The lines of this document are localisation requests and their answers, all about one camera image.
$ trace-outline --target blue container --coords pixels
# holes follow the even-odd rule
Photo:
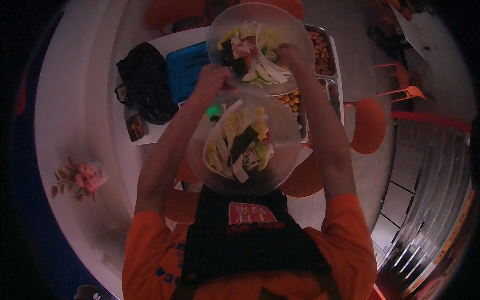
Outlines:
[[[210,63],[206,42],[171,52],[166,61],[173,102],[185,102],[197,85],[202,67]]]

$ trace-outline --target black apron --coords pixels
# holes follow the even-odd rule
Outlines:
[[[225,197],[203,186],[172,299],[192,299],[208,280],[272,270],[309,271],[330,300],[340,299],[331,267],[288,214],[280,189],[247,198]]]

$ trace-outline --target orange t-shirt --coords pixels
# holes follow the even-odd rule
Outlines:
[[[180,281],[188,226],[173,232],[165,218],[148,211],[135,215],[127,237],[123,266],[123,297],[170,299]],[[377,276],[377,264],[365,217],[357,196],[344,194],[330,200],[322,231],[305,228],[332,267],[343,299],[365,300]],[[262,286],[292,299],[326,300],[308,272],[269,271],[221,277],[203,283],[194,299],[258,299]]]

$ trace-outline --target glass bowl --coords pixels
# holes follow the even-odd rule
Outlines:
[[[245,21],[255,21],[265,29],[275,29],[280,42],[297,45],[305,62],[314,70],[313,43],[303,23],[276,6],[257,2],[232,6],[213,21],[207,36],[208,56],[212,63],[222,63],[222,51],[217,48],[220,39],[233,27],[239,26]],[[243,83],[241,78],[234,78],[234,82],[243,88],[262,91],[274,96],[288,94],[298,88],[293,75],[289,75],[288,81],[283,84],[262,84],[262,87]]]
[[[227,108],[241,99],[240,107],[255,113],[263,107],[268,115],[269,137],[275,153],[265,169],[247,172],[249,179],[241,184],[209,170],[203,160],[203,148],[213,126],[210,118],[204,115],[187,146],[187,158],[195,175],[210,189],[226,196],[260,196],[280,186],[292,173],[300,153],[301,140],[298,123],[290,109],[266,93],[239,89],[219,94],[212,107],[226,104]]]

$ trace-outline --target pink flower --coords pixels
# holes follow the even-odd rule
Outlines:
[[[85,176],[94,177],[95,175],[96,175],[96,165],[93,163],[89,163],[85,167]]]
[[[75,175],[75,182],[77,183],[78,187],[80,188],[84,187],[84,179],[80,174]]]
[[[95,192],[99,186],[100,182],[98,182],[96,177],[89,177],[85,181],[85,189],[87,192]]]
[[[84,164],[78,164],[78,171],[83,176],[83,173],[85,172],[85,165]]]

